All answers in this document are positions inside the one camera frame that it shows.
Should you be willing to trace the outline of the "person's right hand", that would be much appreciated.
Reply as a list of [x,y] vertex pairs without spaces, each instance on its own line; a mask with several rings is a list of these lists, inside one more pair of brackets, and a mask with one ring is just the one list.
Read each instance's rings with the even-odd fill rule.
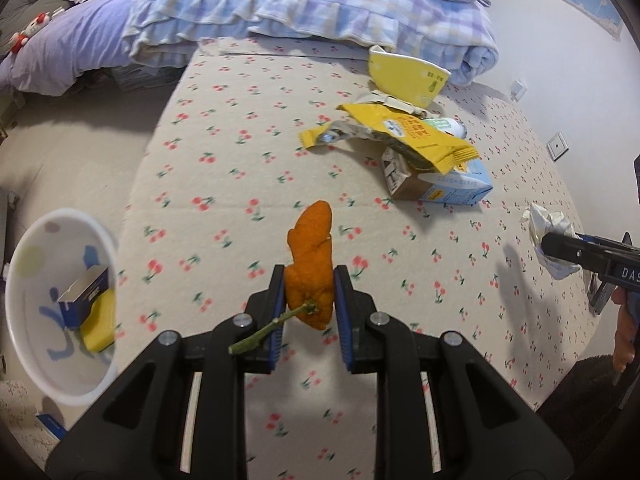
[[628,308],[629,292],[621,287],[616,287],[612,293],[612,301],[619,306],[617,313],[617,325],[614,337],[614,351],[612,363],[615,370],[613,384],[617,385],[623,372],[634,360],[634,338],[636,338],[637,325],[634,322]]

